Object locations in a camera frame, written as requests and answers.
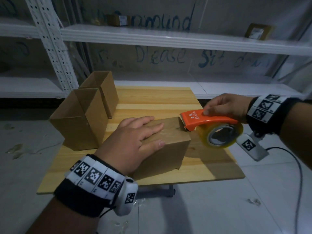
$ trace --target person's left hand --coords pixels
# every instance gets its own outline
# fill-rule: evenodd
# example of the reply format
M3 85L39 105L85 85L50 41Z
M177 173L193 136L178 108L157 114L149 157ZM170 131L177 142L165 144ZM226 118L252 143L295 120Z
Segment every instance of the person's left hand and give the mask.
M142 140L163 128L163 123L142 127L153 120L154 117L149 116L124 119L94 155L124 175L134 172L144 159L165 146L165 142L160 139L142 145Z

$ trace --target floor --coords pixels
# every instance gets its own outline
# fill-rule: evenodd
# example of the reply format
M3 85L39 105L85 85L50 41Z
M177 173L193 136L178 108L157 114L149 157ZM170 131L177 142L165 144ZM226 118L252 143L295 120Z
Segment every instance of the floor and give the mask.
M48 109L0 112L0 233L24 233L52 198L36 195L63 141L46 121L51 113ZM274 135L261 143L265 148L286 148ZM173 198L138 200L124 217L107 213L98 233L294 233L299 170L293 157L274 149L255 162L236 144L230 151L245 179L175 185ZM312 233L312 171L302 167L300 234Z

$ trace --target fingernail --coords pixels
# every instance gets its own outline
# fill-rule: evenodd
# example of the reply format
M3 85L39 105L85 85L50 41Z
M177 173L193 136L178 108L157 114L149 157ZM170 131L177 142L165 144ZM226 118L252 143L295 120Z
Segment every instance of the fingernail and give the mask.
M165 142L163 140L159 141L159 147L162 148L165 146Z

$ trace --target orange tape dispenser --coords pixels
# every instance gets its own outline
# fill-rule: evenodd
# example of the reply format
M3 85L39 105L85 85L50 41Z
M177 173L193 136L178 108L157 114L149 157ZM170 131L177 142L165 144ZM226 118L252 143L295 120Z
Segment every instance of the orange tape dispenser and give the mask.
M224 116L205 116L204 110L183 112L180 117L188 131L196 129L202 143L210 148L223 149L235 143L243 133L243 125Z

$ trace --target wooden tabletop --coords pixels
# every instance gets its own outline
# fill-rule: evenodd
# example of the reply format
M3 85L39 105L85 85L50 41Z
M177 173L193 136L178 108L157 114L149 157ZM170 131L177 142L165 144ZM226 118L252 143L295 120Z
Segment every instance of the wooden tabletop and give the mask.
M180 113L202 109L190 88L116 86L119 103L109 120L104 140L129 117L154 116L163 119ZM186 182L244 178L245 175L227 149L209 149L202 145L196 131L180 169L136 180L139 185L164 185ZM64 179L64 173L87 153L95 149L73 151L64 145L45 174L37 193L52 193Z

